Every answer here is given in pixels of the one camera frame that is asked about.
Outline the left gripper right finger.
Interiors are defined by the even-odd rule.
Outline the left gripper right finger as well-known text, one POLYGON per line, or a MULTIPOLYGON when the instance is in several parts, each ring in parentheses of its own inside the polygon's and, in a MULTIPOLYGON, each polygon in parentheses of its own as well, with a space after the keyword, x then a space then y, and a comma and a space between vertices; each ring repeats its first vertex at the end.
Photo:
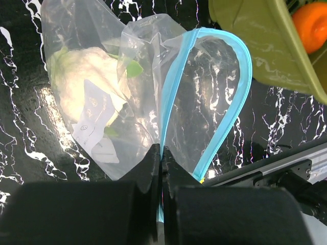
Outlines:
POLYGON ((283 189, 205 187, 162 156, 166 244, 312 244, 295 198, 283 189))

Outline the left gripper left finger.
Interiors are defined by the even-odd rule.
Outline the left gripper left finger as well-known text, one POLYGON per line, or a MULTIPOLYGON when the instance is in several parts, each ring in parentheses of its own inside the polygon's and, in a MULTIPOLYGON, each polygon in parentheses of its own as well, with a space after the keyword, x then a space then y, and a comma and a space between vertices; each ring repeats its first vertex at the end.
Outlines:
POLYGON ((150 244, 157 237, 160 146, 117 181, 36 182, 1 215, 1 244, 150 244))

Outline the clear blue-zipper bag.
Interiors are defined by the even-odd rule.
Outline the clear blue-zipper bag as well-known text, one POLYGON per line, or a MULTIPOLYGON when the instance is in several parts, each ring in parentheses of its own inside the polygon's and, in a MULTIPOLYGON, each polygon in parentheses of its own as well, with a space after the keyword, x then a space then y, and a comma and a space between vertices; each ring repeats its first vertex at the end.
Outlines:
POLYGON ((133 169, 153 144, 168 147, 203 179, 250 91, 251 55, 239 37, 205 27, 187 31, 164 13, 124 24, 104 1, 43 1, 41 25, 46 60, 65 46, 99 47, 119 57, 117 70, 129 60, 144 69, 132 83, 141 132, 107 137, 78 126, 82 134, 72 134, 110 179, 133 169))

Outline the white cauliflower toy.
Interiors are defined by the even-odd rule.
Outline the white cauliflower toy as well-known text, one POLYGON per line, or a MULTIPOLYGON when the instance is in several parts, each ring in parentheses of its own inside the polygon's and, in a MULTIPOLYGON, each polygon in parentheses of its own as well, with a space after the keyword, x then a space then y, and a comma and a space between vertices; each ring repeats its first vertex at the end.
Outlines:
POLYGON ((49 79, 65 123, 74 136, 78 126, 93 126, 107 137, 141 132, 133 112, 134 80, 143 67, 135 60, 117 70, 119 57, 99 47, 69 50, 66 46, 46 60, 49 79))

